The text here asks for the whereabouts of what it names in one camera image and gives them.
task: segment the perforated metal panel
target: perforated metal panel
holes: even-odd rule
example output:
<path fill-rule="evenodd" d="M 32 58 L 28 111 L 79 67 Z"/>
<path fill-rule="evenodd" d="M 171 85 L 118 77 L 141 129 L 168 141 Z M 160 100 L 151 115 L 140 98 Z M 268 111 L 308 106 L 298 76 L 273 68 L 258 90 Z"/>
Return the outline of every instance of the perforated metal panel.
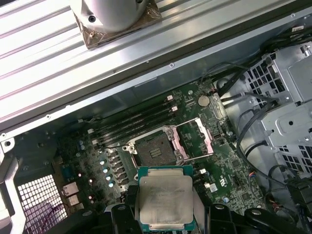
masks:
<path fill-rule="evenodd" d="M 18 191 L 26 216 L 26 233 L 44 233 L 67 217 L 52 175 L 18 186 Z"/>
<path fill-rule="evenodd" d="M 245 73 L 247 84 L 254 94 L 260 94 L 267 97 L 275 97 L 284 91 L 285 85 L 277 67 L 272 64 L 270 57 L 264 58 L 261 62 L 252 67 Z M 260 108 L 265 101 L 257 99 Z"/>
<path fill-rule="evenodd" d="M 279 148 L 278 160 L 295 171 L 312 175 L 312 146 L 307 144 L 289 145 Z"/>

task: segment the ventilation grille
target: ventilation grille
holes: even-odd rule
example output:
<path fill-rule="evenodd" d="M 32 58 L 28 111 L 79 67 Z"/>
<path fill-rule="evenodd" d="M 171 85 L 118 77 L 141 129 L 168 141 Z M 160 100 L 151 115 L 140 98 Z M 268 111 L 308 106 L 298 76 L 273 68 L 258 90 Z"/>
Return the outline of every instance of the ventilation grille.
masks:
<path fill-rule="evenodd" d="M 18 186 L 25 233 L 42 234 L 67 217 L 52 175 Z"/>
<path fill-rule="evenodd" d="M 303 158 L 301 158 L 307 172 L 312 174 L 312 147 L 299 145 Z"/>
<path fill-rule="evenodd" d="M 248 72 L 248 84 L 254 94 L 260 94 L 267 97 L 273 97 L 276 94 L 285 91 L 284 84 L 275 65 L 267 65 L 263 60 Z M 257 99 L 260 108 L 266 103 Z"/>

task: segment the metal panel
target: metal panel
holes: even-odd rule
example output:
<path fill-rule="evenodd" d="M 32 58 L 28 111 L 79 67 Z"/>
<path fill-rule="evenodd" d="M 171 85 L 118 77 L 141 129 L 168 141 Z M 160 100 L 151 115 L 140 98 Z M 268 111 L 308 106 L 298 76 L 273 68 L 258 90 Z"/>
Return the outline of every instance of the metal panel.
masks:
<path fill-rule="evenodd" d="M 266 140 L 272 146 L 283 146 L 310 138 L 312 102 L 297 106 L 290 103 L 267 113 L 261 120 Z"/>
<path fill-rule="evenodd" d="M 0 105 L 5 106 L 0 122 L 290 2 L 161 1 L 162 23 L 89 51 L 67 1 L 6 5 L 0 9 L 5 45 L 0 48 Z"/>

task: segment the capacitor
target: capacitor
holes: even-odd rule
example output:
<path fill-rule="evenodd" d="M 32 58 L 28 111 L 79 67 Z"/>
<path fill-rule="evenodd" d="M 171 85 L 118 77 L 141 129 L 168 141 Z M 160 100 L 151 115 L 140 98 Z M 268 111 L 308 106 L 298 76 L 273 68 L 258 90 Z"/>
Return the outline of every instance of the capacitor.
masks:
<path fill-rule="evenodd" d="M 109 180 L 111 180 L 112 179 L 112 174 L 109 174 L 109 175 L 107 175 L 106 177 L 105 177 L 105 179 L 107 180 L 107 181 L 109 181 Z"/>
<path fill-rule="evenodd" d="M 104 173 L 108 173 L 108 171 L 109 171 L 109 167 L 104 167 L 104 168 L 103 168 L 103 172 L 104 172 Z"/>
<path fill-rule="evenodd" d="M 115 181 L 111 181 L 109 182 L 108 187 L 112 188 L 114 185 L 115 185 Z"/>
<path fill-rule="evenodd" d="M 125 169 L 122 167 L 122 168 L 119 168 L 116 172 L 115 172 L 115 175 L 117 174 L 121 174 L 125 171 Z"/>
<path fill-rule="evenodd" d="M 89 184 L 92 185 L 92 184 L 95 182 L 95 180 L 96 180 L 95 178 L 90 178 L 90 179 L 88 180 L 88 181 L 89 181 Z"/>
<path fill-rule="evenodd" d="M 116 163 L 120 161 L 120 157 L 115 157 L 114 159 L 112 159 L 111 163 Z"/>
<path fill-rule="evenodd" d="M 113 166 L 113 169 L 117 169 L 117 168 L 119 168 L 119 167 L 122 167 L 122 162 L 119 162 L 119 163 L 115 164 L 115 165 Z"/>
<path fill-rule="evenodd" d="M 100 163 L 100 165 L 104 165 L 104 164 L 106 163 L 106 160 L 103 159 L 103 160 L 101 160 L 99 163 Z"/>
<path fill-rule="evenodd" d="M 122 179 L 125 179 L 125 178 L 127 178 L 127 174 L 126 173 L 121 174 L 117 179 L 118 180 L 122 180 Z"/>
<path fill-rule="evenodd" d="M 229 202 L 230 202 L 229 198 L 226 197 L 226 196 L 224 196 L 224 197 L 222 198 L 222 200 L 223 200 L 224 203 L 229 203 Z"/>

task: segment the green pcb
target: green pcb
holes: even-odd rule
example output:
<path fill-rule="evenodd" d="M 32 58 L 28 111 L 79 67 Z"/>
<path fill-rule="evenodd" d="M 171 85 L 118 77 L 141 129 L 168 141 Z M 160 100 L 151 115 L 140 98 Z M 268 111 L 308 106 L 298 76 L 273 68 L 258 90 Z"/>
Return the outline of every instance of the green pcb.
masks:
<path fill-rule="evenodd" d="M 264 207 L 262 202 L 257 197 L 261 197 L 261 191 L 253 180 L 253 190 L 257 197 L 254 197 L 248 186 L 249 168 L 236 155 L 233 142 L 235 136 L 232 136 L 231 127 L 228 123 L 228 118 L 224 107 L 217 94 L 214 94 L 213 86 L 209 81 L 199 83 L 198 81 L 183 85 L 163 95 L 155 97 L 149 101 L 132 107 L 128 110 L 119 112 L 113 116 L 104 119 L 101 122 L 90 124 L 88 128 L 93 128 L 95 131 L 101 126 L 112 126 L 116 124 L 116 120 L 129 118 L 138 111 L 144 111 L 149 106 L 165 100 L 166 97 L 172 96 L 172 106 L 176 106 L 177 110 L 173 118 L 165 123 L 153 123 L 153 127 L 146 129 L 144 132 L 149 132 L 163 125 L 180 125 L 177 127 L 179 133 L 180 144 L 184 147 L 186 154 L 190 158 L 200 157 L 208 154 L 207 143 L 205 136 L 201 132 L 198 124 L 194 121 L 199 118 L 205 129 L 208 130 L 211 140 L 211 146 L 214 154 L 208 157 L 194 160 L 192 164 L 197 171 L 195 174 L 200 174 L 201 169 L 205 169 L 201 180 L 205 184 L 205 190 L 208 197 L 213 203 L 226 203 L 230 208 L 239 214 L 243 214 L 245 209 L 251 207 Z M 123 145 L 130 139 L 137 137 L 144 132 L 136 135 L 129 135 L 119 142 L 114 142 L 112 145 Z M 75 173 L 82 171 L 88 175 L 86 178 L 95 178 L 93 186 L 90 186 L 87 179 L 79 184 L 86 196 L 90 193 L 100 193 L 100 199 L 97 199 L 96 204 L 113 204 L 127 190 L 127 186 L 136 184 L 135 175 L 137 173 L 134 167 L 132 158 L 129 152 L 123 151 L 121 148 L 116 150 L 105 150 L 104 152 L 95 149 L 93 140 L 96 140 L 94 134 L 86 133 L 83 130 L 74 133 L 71 136 L 60 139 L 60 151 L 63 155 L 64 162 L 71 164 Z M 103 144 L 107 146 L 107 142 L 112 142 L 111 139 Z M 103 168 L 107 167 L 108 156 L 112 152 L 117 152 L 118 157 L 122 161 L 129 183 L 122 186 L 108 187 L 108 181 L 105 180 Z M 105 160 L 104 165 L 100 165 L 100 160 Z"/>

